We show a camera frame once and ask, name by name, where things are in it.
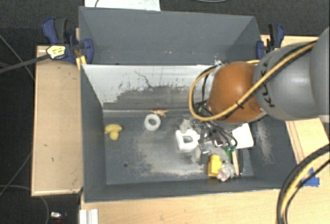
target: black carpet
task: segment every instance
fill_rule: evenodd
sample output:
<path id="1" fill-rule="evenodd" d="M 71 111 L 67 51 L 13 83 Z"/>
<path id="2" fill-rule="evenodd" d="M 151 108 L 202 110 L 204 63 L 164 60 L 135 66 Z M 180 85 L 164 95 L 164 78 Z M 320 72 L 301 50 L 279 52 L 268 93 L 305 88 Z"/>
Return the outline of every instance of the black carpet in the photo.
<path id="1" fill-rule="evenodd" d="M 160 0 L 161 9 L 222 14 L 254 15 L 261 33 L 267 24 L 280 23 L 288 35 L 318 35 L 329 25 L 329 0 L 229 0 L 205 4 L 189 0 Z M 78 25 L 77 7 L 84 0 L 0 0 L 0 35 L 23 60 L 35 55 L 36 45 L 46 41 L 40 24 L 50 16 L 66 17 Z M 0 41 L 0 62 L 18 63 Z M 0 75 L 0 185 L 15 174 L 32 149 L 34 84 L 22 68 Z M 30 163 L 14 181 L 29 186 Z M 66 212 L 62 223 L 76 223 L 78 196 L 47 197 L 50 211 Z M 46 211 L 40 199 L 28 191 L 8 189 L 0 197 L 0 223 L 44 223 Z"/>

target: yellow tag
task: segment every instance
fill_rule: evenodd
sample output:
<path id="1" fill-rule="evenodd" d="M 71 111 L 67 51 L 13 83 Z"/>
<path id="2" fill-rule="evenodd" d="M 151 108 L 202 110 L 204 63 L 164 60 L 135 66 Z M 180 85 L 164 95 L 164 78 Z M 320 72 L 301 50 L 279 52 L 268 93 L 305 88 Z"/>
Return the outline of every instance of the yellow tag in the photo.
<path id="1" fill-rule="evenodd" d="M 46 50 L 46 52 L 49 54 L 51 59 L 62 59 L 66 56 L 65 46 L 63 45 L 52 45 Z"/>

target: gray box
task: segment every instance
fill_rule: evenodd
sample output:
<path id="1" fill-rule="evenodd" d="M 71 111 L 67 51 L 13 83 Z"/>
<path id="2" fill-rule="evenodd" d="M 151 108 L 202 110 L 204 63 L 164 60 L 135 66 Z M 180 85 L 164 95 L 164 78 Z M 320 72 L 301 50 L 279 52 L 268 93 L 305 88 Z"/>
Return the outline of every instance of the gray box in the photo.
<path id="1" fill-rule="evenodd" d="M 296 165 L 284 122 L 251 124 L 256 145 L 243 151 L 242 176 L 226 183 L 209 179 L 174 135 L 201 71 L 255 58 L 254 17 L 80 8 L 79 29 L 95 47 L 81 70 L 85 202 L 280 188 Z M 150 109 L 170 110 L 156 132 L 143 127 Z M 104 134 L 109 123 L 123 127 L 117 141 Z"/>

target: wooden table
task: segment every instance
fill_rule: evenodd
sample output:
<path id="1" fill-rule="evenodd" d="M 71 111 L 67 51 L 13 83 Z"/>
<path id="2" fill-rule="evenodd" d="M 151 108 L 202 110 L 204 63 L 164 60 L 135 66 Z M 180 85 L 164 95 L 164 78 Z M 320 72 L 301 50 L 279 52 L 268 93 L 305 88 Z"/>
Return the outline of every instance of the wooden table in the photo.
<path id="1" fill-rule="evenodd" d="M 314 40 L 286 37 L 282 46 Z M 38 47 L 37 55 L 45 53 Z M 37 64 L 32 196 L 78 193 L 83 186 L 79 127 L 78 70 L 61 61 Z M 318 119 L 287 122 L 296 159 L 301 161 L 328 143 Z M 329 166 L 319 175 L 319 187 L 305 187 L 289 211 L 289 223 L 327 223 L 330 219 Z M 275 223 L 278 190 L 145 199 L 118 202 L 81 202 L 98 209 L 106 223 Z"/>

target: blue clamp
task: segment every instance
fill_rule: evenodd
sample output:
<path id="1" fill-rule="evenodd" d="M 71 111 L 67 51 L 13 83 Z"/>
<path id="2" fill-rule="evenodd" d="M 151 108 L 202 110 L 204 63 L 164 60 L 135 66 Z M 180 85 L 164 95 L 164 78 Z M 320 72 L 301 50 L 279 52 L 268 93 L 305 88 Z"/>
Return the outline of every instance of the blue clamp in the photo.
<path id="1" fill-rule="evenodd" d="M 65 47 L 64 55 L 60 57 L 51 57 L 54 60 L 64 60 L 71 64 L 76 63 L 74 51 L 79 50 L 80 55 L 86 57 L 87 64 L 91 64 L 94 56 L 94 47 L 91 39 L 84 39 L 79 44 L 74 34 L 70 34 L 66 30 L 66 18 L 48 18 L 42 23 L 42 31 L 49 40 L 50 45 L 60 44 Z"/>
<path id="2" fill-rule="evenodd" d="M 269 24 L 269 35 L 270 39 L 267 39 L 267 46 L 263 41 L 258 41 L 256 45 L 256 58 L 261 59 L 265 54 L 273 51 L 277 47 L 281 47 L 282 41 L 285 36 L 285 31 L 282 25 L 280 24 Z"/>
<path id="3" fill-rule="evenodd" d="M 311 168 L 308 172 L 310 175 L 313 174 L 314 173 L 313 168 Z M 311 179 L 309 179 L 308 181 L 306 181 L 306 183 L 303 184 L 303 186 L 315 186 L 315 187 L 318 187 L 319 185 L 320 185 L 320 178 L 316 176 L 313 176 Z"/>

